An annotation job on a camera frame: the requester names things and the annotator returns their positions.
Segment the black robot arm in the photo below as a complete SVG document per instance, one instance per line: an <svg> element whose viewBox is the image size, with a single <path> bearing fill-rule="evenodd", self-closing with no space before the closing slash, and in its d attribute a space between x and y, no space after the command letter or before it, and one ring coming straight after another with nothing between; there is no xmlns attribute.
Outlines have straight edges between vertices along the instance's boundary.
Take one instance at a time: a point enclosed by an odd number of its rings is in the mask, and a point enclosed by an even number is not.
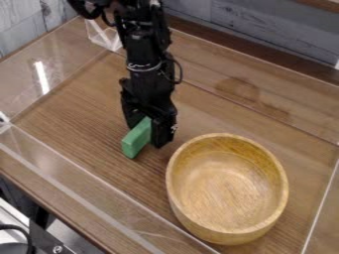
<svg viewBox="0 0 339 254"><path fill-rule="evenodd" d="M151 119L151 144L161 148L175 136L178 109L173 102L183 68L169 51L173 44L162 0L69 0L89 20L117 30L126 50L129 76L119 80L127 126Z"/></svg>

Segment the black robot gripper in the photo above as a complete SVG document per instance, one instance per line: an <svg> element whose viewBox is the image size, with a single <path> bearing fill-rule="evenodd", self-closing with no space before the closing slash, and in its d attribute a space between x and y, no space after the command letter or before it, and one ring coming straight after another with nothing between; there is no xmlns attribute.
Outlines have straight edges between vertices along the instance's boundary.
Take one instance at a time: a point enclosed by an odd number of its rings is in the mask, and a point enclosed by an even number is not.
<svg viewBox="0 0 339 254"><path fill-rule="evenodd" d="M151 145L161 149L175 136L177 114L171 94L175 90L175 64L173 61L129 63L130 78L123 78L121 103L130 129L145 116L151 119Z"/></svg>

